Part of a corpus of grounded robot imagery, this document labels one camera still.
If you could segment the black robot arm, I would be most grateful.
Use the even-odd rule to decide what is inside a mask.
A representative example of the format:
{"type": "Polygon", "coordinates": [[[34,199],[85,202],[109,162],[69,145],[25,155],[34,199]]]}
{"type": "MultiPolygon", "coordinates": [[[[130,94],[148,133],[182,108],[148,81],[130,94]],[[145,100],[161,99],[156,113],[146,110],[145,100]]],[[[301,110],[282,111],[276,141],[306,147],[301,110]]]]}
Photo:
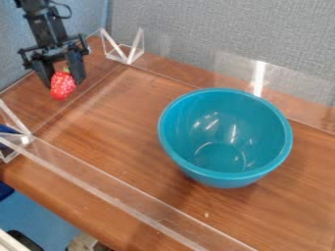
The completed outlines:
{"type": "Polygon", "coordinates": [[[35,45],[21,48],[18,54],[22,66],[33,70],[46,88],[54,74],[53,64],[66,61],[74,83],[80,84],[86,77],[84,56],[90,49],[81,33],[69,36],[62,24],[71,15],[58,14],[53,0],[14,0],[15,7],[23,10],[35,45]]]}

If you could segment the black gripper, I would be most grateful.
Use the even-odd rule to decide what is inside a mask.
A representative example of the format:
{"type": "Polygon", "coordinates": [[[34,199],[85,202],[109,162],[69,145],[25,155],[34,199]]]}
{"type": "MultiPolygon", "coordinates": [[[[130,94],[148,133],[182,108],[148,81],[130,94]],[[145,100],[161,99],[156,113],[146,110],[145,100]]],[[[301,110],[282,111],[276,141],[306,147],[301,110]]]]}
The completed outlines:
{"type": "Polygon", "coordinates": [[[43,86],[50,88],[54,74],[53,63],[65,60],[69,72],[80,84],[85,77],[84,56],[89,54],[85,38],[81,34],[69,36],[62,21],[69,17],[58,15],[55,9],[25,9],[35,45],[18,50],[23,67],[33,69],[43,86]]]}

